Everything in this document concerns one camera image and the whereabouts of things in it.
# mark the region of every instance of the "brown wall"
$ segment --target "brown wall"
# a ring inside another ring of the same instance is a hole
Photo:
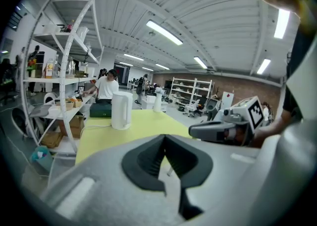
[[[194,80],[197,78],[201,81],[214,82],[213,93],[216,92],[216,87],[219,87],[218,96],[222,97],[222,92],[234,93],[233,104],[241,101],[244,98],[258,96],[261,102],[268,102],[272,107],[274,114],[276,114],[279,98],[280,88],[264,84],[261,82],[250,81],[245,79],[222,77],[217,75],[204,75],[204,74],[188,74],[188,73],[165,73],[154,74],[153,82],[160,86],[164,86],[166,80],[173,80],[173,77],[179,79]]]

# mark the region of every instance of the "fluorescent light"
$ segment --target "fluorescent light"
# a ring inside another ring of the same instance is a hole
[[[157,66],[159,66],[159,67],[162,67],[162,68],[164,68],[164,69],[166,69],[166,70],[169,70],[169,68],[167,68],[167,67],[165,67],[165,66],[163,66],[163,65],[160,65],[160,64],[156,64]]]
[[[261,65],[260,68],[258,69],[257,74],[263,74],[264,70],[267,68],[267,66],[268,66],[268,64],[270,64],[270,62],[271,62],[270,59],[265,58],[265,59],[263,60],[262,65]]]
[[[148,21],[147,26],[161,33],[163,36],[166,36],[168,39],[172,40],[178,46],[183,44],[183,42],[179,40],[177,37],[175,37],[172,33],[167,31],[163,27],[159,26],[157,23],[153,22],[152,20]]]
[[[194,60],[198,62],[199,65],[202,66],[203,69],[207,69],[207,66],[202,62],[199,57],[194,57]]]
[[[152,70],[152,69],[149,69],[149,68],[146,68],[146,67],[142,67],[143,69],[146,69],[146,70],[148,70],[148,71],[154,71],[154,70]]]
[[[138,60],[144,60],[144,59],[142,59],[142,58],[140,58],[140,57],[135,57],[135,56],[132,56],[132,55],[129,55],[129,54],[124,54],[124,55],[127,56],[127,57],[136,58],[136,59],[138,59]]]
[[[120,64],[122,64],[122,65],[129,65],[129,66],[133,66],[133,65],[131,65],[131,64],[128,64],[128,63],[124,63],[124,62],[119,62]]]
[[[282,39],[284,37],[284,33],[287,27],[288,19],[289,19],[289,11],[279,9],[278,10],[278,20],[276,25],[276,30],[274,37]]]

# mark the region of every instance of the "yellow tabletop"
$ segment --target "yellow tabletop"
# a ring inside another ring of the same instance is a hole
[[[127,130],[110,127],[86,128],[78,146],[76,164],[100,150],[158,134],[175,134],[190,138],[188,128],[165,113],[153,110],[132,110]],[[89,118],[85,126],[108,125],[110,118]]]

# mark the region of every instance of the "trash bin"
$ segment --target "trash bin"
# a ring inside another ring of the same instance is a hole
[[[43,153],[41,158],[39,158],[38,152]],[[39,146],[32,153],[30,161],[31,162],[38,162],[44,169],[46,169],[48,172],[50,172],[51,167],[52,167],[52,163],[53,163],[53,158],[52,158],[47,146]]]

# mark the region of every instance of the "metal shelving unit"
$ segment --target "metal shelving unit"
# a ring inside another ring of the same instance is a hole
[[[40,20],[40,18],[45,15],[45,9],[49,6],[52,5],[53,2],[59,2],[59,1],[80,1],[86,4],[84,5],[83,9],[80,11],[73,28],[71,32],[58,32],[58,33],[50,33],[50,34],[34,34],[35,28]],[[76,34],[77,29],[82,22],[82,19],[84,18],[85,14],[87,11],[91,8],[92,12],[92,19],[95,27],[95,32],[96,32],[96,39],[98,40],[98,44],[100,46],[101,50],[101,55],[99,57],[95,57],[84,45],[84,42],[80,40],[78,35]],[[92,79],[95,79],[94,77],[88,77],[88,78],[68,78],[66,79],[66,66],[67,66],[67,61],[68,61],[68,56],[69,55],[74,55],[74,58],[83,61],[85,58],[84,56],[88,54],[89,58],[86,60],[86,62],[91,62],[91,63],[97,63],[98,65],[100,64],[104,48],[101,44],[100,40],[100,35],[99,35],[99,30],[98,30],[98,24],[97,24],[97,16],[96,16],[96,8],[95,8],[95,0],[46,0],[43,6],[41,7],[37,17],[35,24],[33,26],[33,29],[30,33],[28,44],[25,47],[25,56],[22,61],[22,70],[26,70],[26,64],[27,64],[27,56],[29,53],[29,47],[31,44],[31,41],[35,40],[45,46],[48,46],[58,52],[61,52],[63,54],[62,62],[61,62],[61,67],[60,67],[60,77],[59,78],[54,78],[54,79],[43,79],[43,78],[28,78],[26,76],[26,72],[23,71],[20,79],[20,84],[21,88],[25,88],[21,90],[21,98],[22,98],[22,105],[23,105],[23,111],[26,116],[26,122],[27,125],[30,127],[32,137],[35,141],[35,143],[39,146],[40,141],[44,134],[47,132],[47,130],[50,128],[52,123],[56,119],[62,119],[64,121],[65,129],[67,132],[68,137],[63,137],[60,145],[57,148],[51,149],[53,152],[59,152],[59,153],[66,153],[66,154],[72,154],[72,153],[77,153],[77,143],[78,140],[75,140],[72,136],[69,122],[71,119],[75,116],[75,114],[80,110],[80,108],[89,101],[91,96],[85,97],[82,102],[82,106],[78,108],[73,108],[70,111],[66,111],[66,104],[65,104],[65,86],[69,84],[74,84],[77,82],[82,82],[82,81],[89,81]],[[26,82],[47,82],[47,83],[58,83],[59,84],[59,98],[60,98],[60,107],[61,110],[60,112],[57,112],[54,116],[48,115],[47,118],[53,119],[51,124],[47,127],[45,130],[44,134],[40,139],[35,134],[34,128],[31,125],[30,122],[30,113],[28,112],[27,109],[27,97],[26,97]]]
[[[187,84],[193,83],[193,85],[175,84],[175,81],[186,82]],[[202,85],[208,85],[208,88],[200,87]],[[175,89],[176,87],[184,87],[185,89],[188,89],[189,92]],[[199,81],[199,80],[197,80],[197,78],[195,78],[195,80],[187,80],[187,79],[176,79],[175,77],[173,77],[171,95],[174,98],[176,98],[176,99],[182,99],[182,100],[188,100],[190,102],[195,102],[197,97],[201,97],[202,96],[202,95],[198,94],[199,91],[206,91],[207,92],[207,98],[208,98],[211,95],[211,93],[212,93],[212,89],[213,89],[212,80],[210,80],[210,81]],[[190,97],[190,99],[178,97],[178,96],[175,95],[175,93],[173,94],[172,91],[180,92],[180,93],[183,93],[183,94],[189,94],[189,95],[191,95],[191,97]]]

